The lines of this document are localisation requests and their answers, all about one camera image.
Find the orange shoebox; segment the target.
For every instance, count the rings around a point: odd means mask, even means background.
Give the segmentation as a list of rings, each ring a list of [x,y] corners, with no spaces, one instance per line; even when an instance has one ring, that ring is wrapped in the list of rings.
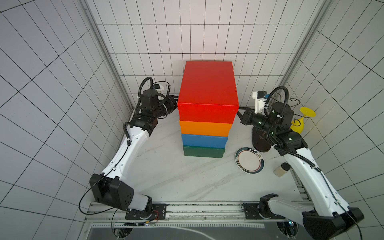
[[[180,126],[186,135],[228,137],[232,124],[180,121]]]

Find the red shoebox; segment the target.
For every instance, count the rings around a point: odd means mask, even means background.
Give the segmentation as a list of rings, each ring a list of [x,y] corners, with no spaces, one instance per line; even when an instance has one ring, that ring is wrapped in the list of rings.
[[[181,121],[232,124],[238,109],[232,62],[186,62],[178,99]]]

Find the blue shoebox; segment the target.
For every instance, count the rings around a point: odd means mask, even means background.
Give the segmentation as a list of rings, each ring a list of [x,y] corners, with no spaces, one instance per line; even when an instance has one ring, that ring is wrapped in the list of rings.
[[[224,149],[228,137],[182,134],[184,146]]]

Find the green shoebox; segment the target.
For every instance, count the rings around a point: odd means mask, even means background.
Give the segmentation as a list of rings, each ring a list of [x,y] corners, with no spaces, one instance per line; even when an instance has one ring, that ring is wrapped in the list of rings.
[[[188,157],[222,158],[225,149],[183,146],[184,155]]]

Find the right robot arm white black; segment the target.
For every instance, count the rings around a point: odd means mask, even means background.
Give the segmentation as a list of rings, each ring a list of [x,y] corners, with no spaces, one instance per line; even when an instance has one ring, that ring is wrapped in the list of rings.
[[[267,115],[251,108],[240,108],[241,123],[264,133],[267,143],[284,157],[299,177],[309,201],[288,201],[278,194],[260,198],[258,213],[269,220],[281,216],[305,228],[314,240],[329,240],[347,232],[365,216],[359,208],[351,207],[332,186],[312,156],[302,136],[288,125],[292,120],[287,103],[273,103]]]

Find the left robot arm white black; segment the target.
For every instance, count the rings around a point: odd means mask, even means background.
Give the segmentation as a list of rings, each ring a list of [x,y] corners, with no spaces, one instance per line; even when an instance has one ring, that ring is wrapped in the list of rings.
[[[129,186],[129,168],[136,159],[140,148],[151,136],[158,120],[177,109],[178,96],[162,95],[154,89],[145,90],[140,103],[129,122],[123,124],[124,141],[119,150],[100,174],[90,179],[91,190],[98,203],[119,210],[151,212],[152,199],[136,193]]]

